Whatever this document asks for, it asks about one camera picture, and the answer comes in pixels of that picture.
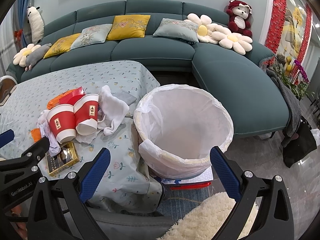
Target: red bow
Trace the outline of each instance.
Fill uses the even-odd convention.
[[[23,30],[14,31],[14,37],[17,39],[17,45],[20,47],[21,35]]]

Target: paper cup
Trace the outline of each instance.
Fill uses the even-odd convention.
[[[88,94],[73,106],[76,120],[76,130],[80,135],[93,134],[98,127],[99,95]]]
[[[68,142],[76,137],[76,122],[72,105],[63,104],[52,108],[47,115],[47,120],[58,143]]]

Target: fluffy white rug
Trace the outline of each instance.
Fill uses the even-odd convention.
[[[211,240],[235,204],[235,200],[229,198],[226,192],[217,193],[191,210],[157,240]],[[254,203],[239,238],[249,234],[257,213],[258,206]]]

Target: table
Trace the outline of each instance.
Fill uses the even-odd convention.
[[[0,107],[0,133],[12,129],[15,139],[0,149],[5,159],[17,158],[33,144],[30,131],[36,127],[40,113],[49,100],[69,89],[82,86],[86,93],[98,93],[108,85],[112,94],[120,89],[135,96],[128,114],[133,114],[140,99],[159,82],[140,63],[113,61],[83,65],[48,73],[18,84],[4,106]],[[105,136],[101,131],[91,144],[73,140],[80,162],[50,177],[45,159],[39,168],[48,179],[64,178],[92,161],[102,147],[111,153],[110,165],[90,203],[93,207],[119,212],[153,212],[162,193],[161,185],[148,174],[148,167],[138,153],[138,133],[133,120],[125,118],[117,131]]]

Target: sofa armrest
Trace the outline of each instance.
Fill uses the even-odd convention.
[[[25,68],[24,67],[20,67],[19,65],[14,65],[11,62],[9,67],[8,67],[8,71],[15,74],[18,84],[21,83],[21,76],[25,72]]]
[[[252,50],[249,52],[246,52],[244,56],[248,60],[255,63],[258,67],[260,66],[261,61],[270,59],[275,55],[271,49],[268,49],[266,46],[256,41],[253,41],[251,45],[252,45]]]

